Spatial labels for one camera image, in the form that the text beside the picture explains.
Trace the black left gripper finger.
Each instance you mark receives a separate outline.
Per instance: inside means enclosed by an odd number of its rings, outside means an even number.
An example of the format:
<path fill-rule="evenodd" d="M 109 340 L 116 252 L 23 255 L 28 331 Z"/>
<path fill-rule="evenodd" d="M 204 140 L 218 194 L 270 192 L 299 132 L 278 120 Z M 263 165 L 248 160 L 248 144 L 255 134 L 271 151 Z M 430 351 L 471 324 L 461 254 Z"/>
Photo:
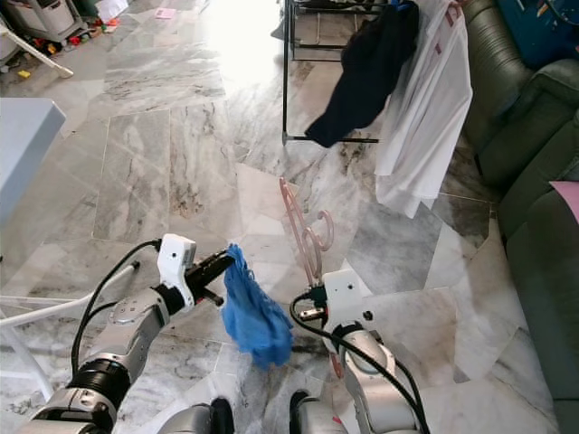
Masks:
<path fill-rule="evenodd" d="M 199 263 L 199 285 L 210 285 L 235 263 L 227 251 L 219 251 Z"/>

